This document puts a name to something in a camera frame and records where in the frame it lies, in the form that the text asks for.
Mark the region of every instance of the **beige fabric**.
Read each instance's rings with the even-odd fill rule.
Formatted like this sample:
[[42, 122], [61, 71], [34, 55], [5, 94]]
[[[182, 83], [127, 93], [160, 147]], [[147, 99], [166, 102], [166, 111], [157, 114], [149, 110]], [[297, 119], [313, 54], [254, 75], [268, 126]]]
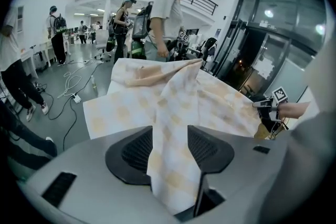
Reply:
[[147, 174], [153, 194], [172, 214], [195, 203], [200, 169], [187, 145], [187, 126], [253, 137], [260, 124], [251, 101], [201, 71], [202, 60], [159, 63], [119, 59], [111, 79], [123, 90], [84, 103], [91, 138], [153, 126]]

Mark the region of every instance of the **person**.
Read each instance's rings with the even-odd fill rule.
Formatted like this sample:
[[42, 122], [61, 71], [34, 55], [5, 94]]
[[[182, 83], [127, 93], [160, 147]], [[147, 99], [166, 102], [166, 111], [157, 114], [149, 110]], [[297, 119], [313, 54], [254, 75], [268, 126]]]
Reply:
[[91, 25], [91, 42], [96, 40], [96, 31], [99, 30], [100, 21], [97, 21], [95, 24]]
[[[9, 137], [11, 137], [11, 133], [15, 134], [31, 146], [44, 151], [50, 157], [57, 156], [57, 148], [52, 139], [50, 137], [43, 139], [33, 133], [17, 119], [3, 102], [0, 102], [0, 131], [3, 135], [7, 134]], [[10, 158], [33, 170], [40, 169], [50, 161], [48, 157], [25, 152], [17, 143], [13, 143], [11, 140], [8, 141], [7, 150]]]
[[85, 39], [85, 31], [83, 31], [83, 24], [84, 24], [84, 21], [81, 20], [80, 21], [80, 26], [78, 27], [78, 33], [79, 33], [79, 39], [80, 39], [80, 42], [83, 44], [86, 44], [86, 39]]
[[150, 19], [151, 30], [144, 45], [146, 58], [166, 62], [167, 44], [178, 37], [182, 26], [180, 0], [154, 0]]
[[114, 54], [114, 63], [118, 61], [119, 58], [124, 57], [123, 46], [126, 40], [126, 34], [128, 32], [128, 27], [130, 23], [128, 20], [128, 11], [127, 9], [131, 8], [133, 4], [136, 3], [136, 0], [124, 0], [121, 4], [121, 7], [117, 11], [116, 17], [113, 22], [113, 29], [115, 39], [117, 41], [116, 53]]
[[35, 106], [28, 98], [41, 106], [44, 115], [48, 106], [41, 94], [28, 79], [20, 59], [17, 36], [17, 7], [10, 7], [0, 33], [0, 71], [7, 90], [22, 107], [27, 109], [27, 121], [30, 121]]
[[57, 17], [59, 17], [59, 12], [57, 12], [57, 7], [52, 6], [49, 10], [49, 16], [47, 18], [46, 24], [48, 29], [48, 39], [51, 38], [51, 44], [54, 49], [54, 53], [58, 60], [58, 67], [65, 65], [65, 52], [63, 45], [63, 33], [56, 33], [54, 28], [54, 22]]

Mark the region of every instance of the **power strip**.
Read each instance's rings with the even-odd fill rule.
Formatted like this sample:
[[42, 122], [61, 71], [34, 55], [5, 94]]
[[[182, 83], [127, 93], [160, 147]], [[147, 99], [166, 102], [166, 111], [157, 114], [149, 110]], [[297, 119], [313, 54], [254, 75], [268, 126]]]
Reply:
[[73, 93], [71, 97], [73, 98], [76, 104], [78, 104], [81, 101], [81, 98], [76, 93]]

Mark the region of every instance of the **glass window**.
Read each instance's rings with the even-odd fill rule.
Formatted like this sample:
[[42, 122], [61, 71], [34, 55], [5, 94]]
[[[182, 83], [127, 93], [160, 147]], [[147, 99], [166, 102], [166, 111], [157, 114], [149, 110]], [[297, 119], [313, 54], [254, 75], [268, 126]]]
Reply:
[[253, 21], [267, 21], [278, 28], [293, 30], [296, 23], [296, 0], [260, 0]]
[[237, 19], [247, 22], [253, 12], [255, 0], [243, 0]]
[[298, 9], [298, 23], [295, 32], [314, 41], [316, 51], [322, 46], [325, 32], [325, 11], [323, 0], [300, 0]]

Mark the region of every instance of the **black slot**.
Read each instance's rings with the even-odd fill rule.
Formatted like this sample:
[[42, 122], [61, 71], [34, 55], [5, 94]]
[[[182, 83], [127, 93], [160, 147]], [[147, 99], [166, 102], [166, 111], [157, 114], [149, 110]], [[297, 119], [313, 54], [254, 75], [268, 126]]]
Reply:
[[43, 193], [42, 197], [53, 206], [58, 207], [76, 177], [76, 175], [71, 173], [60, 173]]
[[255, 146], [253, 148], [254, 151], [258, 151], [258, 152], [261, 152], [261, 153], [264, 153], [264, 154], [268, 154], [268, 152], [270, 151], [269, 148], [267, 147], [264, 147], [264, 146]]

